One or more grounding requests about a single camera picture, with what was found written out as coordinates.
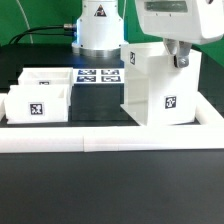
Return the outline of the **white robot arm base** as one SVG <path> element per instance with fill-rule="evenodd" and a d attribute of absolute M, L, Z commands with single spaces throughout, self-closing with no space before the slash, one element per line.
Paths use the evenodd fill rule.
<path fill-rule="evenodd" d="M 95 58 L 112 58 L 120 54 L 124 44 L 124 20 L 118 14 L 118 0 L 82 0 L 73 52 Z"/>

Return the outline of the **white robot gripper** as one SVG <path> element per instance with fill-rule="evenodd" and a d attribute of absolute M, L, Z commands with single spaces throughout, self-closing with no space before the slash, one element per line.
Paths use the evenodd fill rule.
<path fill-rule="evenodd" d="M 222 0 L 135 0 L 135 6 L 142 31 L 164 38 L 177 68 L 189 65 L 191 43 L 207 44 L 224 35 Z"/>

